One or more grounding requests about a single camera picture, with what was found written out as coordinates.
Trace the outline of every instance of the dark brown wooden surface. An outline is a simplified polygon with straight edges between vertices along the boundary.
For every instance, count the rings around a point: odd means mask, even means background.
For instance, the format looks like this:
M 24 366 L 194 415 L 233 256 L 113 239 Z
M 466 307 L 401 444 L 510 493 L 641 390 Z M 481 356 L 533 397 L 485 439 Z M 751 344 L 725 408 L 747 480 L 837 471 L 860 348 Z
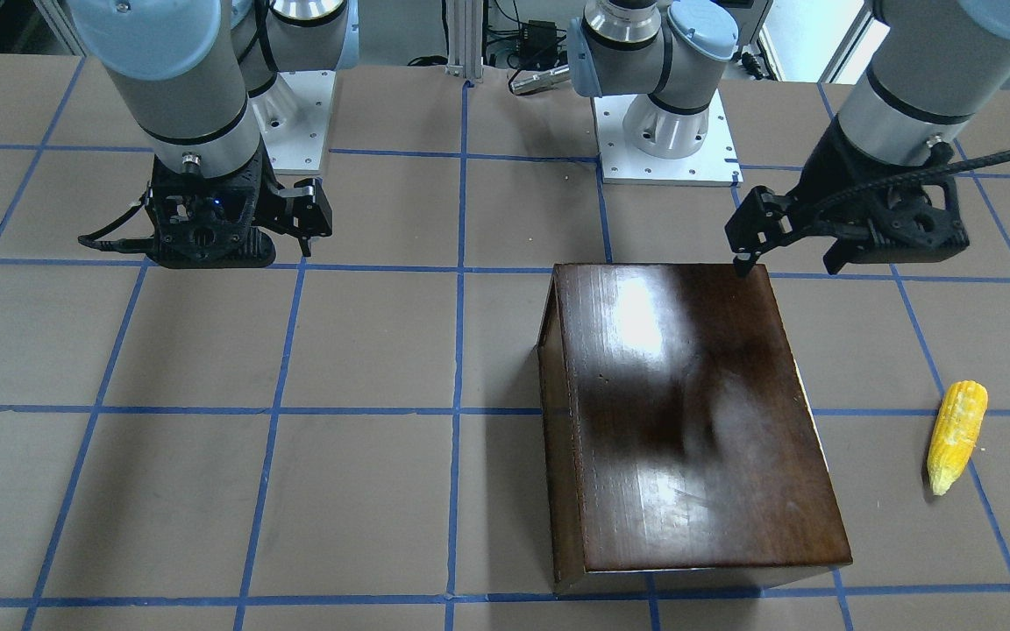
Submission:
M 770 585 L 850 562 L 765 268 L 557 267 L 540 362 L 559 587 L 699 568 L 729 568 L 705 587 Z

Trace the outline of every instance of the yellow corn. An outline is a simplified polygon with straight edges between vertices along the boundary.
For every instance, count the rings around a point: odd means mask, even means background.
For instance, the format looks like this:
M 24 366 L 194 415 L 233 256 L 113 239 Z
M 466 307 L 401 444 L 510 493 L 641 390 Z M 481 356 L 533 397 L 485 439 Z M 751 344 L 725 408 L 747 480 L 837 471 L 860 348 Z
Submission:
M 945 495 L 966 470 L 989 407 L 989 392 L 977 382 L 950 385 L 933 424 L 926 471 L 934 495 Z

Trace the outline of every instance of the glossy wooden panel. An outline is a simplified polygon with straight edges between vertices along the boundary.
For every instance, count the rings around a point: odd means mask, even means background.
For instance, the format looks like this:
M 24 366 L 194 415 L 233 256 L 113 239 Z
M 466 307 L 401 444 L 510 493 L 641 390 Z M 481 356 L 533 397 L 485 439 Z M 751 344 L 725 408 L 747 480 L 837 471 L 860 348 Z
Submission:
M 540 362 L 561 591 L 702 568 L 728 568 L 705 587 L 768 587 L 850 562 L 765 268 L 557 267 Z

